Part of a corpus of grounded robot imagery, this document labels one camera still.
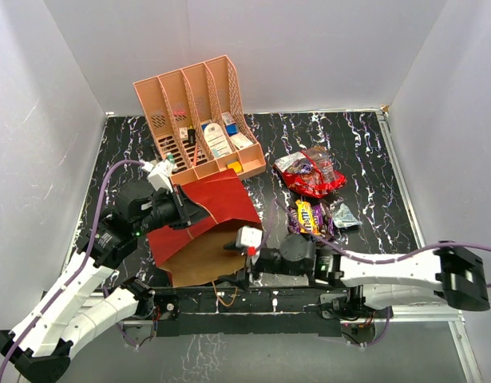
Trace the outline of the red brown paper bag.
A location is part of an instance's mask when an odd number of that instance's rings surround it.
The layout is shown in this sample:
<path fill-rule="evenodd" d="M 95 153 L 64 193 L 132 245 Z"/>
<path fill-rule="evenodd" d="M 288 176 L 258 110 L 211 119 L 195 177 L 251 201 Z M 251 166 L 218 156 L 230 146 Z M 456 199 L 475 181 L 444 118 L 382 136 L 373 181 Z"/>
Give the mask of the red brown paper bag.
<path fill-rule="evenodd" d="M 182 189 L 209 216 L 182 230 L 163 227 L 147 234 L 156 266 L 169 274 L 174 288 L 203 286 L 236 273 L 245 257 L 224 246 L 236 240 L 241 227 L 262 227 L 236 172 L 219 172 Z"/>

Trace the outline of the purple brown snack packet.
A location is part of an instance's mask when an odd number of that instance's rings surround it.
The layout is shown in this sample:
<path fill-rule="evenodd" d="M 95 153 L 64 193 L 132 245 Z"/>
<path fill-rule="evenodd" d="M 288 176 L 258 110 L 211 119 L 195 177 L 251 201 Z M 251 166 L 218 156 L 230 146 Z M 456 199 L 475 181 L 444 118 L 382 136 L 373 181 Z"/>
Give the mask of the purple brown snack packet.
<path fill-rule="evenodd" d="M 289 216 L 288 216 L 288 221 L 287 221 L 287 229 L 290 233 L 299 234 L 300 228 L 298 225 L 298 212 L 292 206 L 289 206 L 287 209 L 289 211 Z"/>

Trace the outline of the yellow snack packet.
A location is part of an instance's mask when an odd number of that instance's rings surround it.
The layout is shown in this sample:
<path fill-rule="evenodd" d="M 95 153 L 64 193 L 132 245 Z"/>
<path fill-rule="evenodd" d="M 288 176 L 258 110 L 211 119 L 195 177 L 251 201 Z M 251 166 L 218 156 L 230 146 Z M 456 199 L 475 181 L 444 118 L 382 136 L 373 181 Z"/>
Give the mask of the yellow snack packet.
<path fill-rule="evenodd" d="M 318 205 L 312 206 L 309 202 L 297 199 L 295 201 L 297 209 L 297 219 L 300 225 L 300 232 L 303 234 L 320 235 L 322 224 L 322 213 Z"/>

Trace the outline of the silver grey snack packet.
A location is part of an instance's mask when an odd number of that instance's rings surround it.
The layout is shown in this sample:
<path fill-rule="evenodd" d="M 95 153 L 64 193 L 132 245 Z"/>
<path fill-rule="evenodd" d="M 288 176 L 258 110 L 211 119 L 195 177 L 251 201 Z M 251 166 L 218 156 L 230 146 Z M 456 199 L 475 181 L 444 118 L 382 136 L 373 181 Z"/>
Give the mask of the silver grey snack packet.
<path fill-rule="evenodd" d="M 341 203 L 339 207 L 333 212 L 332 214 L 332 219 L 334 222 L 334 225 L 338 229 L 347 229 L 351 227 L 357 227 L 362 224 L 361 221 L 359 221 L 351 212 L 350 208 L 344 204 Z"/>

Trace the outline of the red snack packet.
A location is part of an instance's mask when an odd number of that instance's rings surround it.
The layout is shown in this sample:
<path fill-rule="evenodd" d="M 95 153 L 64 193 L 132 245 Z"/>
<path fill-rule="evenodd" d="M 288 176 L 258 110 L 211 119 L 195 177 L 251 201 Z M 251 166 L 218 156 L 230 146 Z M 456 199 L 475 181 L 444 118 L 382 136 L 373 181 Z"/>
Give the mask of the red snack packet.
<path fill-rule="evenodd" d="M 290 191 L 309 198 L 322 199 L 346 184 L 346 177 L 334 170 L 330 155 L 323 146 L 278 158 L 274 168 Z"/>

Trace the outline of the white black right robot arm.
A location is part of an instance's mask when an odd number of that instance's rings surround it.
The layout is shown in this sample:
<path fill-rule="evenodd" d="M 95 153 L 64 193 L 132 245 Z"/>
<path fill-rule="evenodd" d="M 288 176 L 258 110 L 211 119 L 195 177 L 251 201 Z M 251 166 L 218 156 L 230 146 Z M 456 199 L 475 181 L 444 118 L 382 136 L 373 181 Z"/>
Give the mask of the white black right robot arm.
<path fill-rule="evenodd" d="M 244 262 L 218 281 L 245 290 L 258 274 L 304 276 L 311 288 L 346 291 L 345 298 L 327 304 L 327 309 L 345 316 L 441 302 L 464 311 L 490 308 L 484 263 L 472 245 L 440 242 L 406 255 L 374 255 L 339 251 L 289 235 L 278 249 L 241 243 L 226 249 L 237 250 Z"/>

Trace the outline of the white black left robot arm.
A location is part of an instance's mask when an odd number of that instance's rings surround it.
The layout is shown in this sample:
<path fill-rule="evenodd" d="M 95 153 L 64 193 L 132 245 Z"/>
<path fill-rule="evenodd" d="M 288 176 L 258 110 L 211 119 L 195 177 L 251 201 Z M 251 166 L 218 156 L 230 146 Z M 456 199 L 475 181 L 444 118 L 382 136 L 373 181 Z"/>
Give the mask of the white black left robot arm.
<path fill-rule="evenodd" d="M 209 216 L 183 188 L 154 189 L 133 181 L 115 204 L 95 214 L 95 226 L 78 243 L 65 271 L 11 330 L 0 330 L 0 354 L 30 382 L 56 382 L 74 356 L 109 327 L 154 309 L 152 288 L 131 277 L 81 312 L 89 296 L 137 249 L 139 238 L 162 227 L 182 230 Z"/>

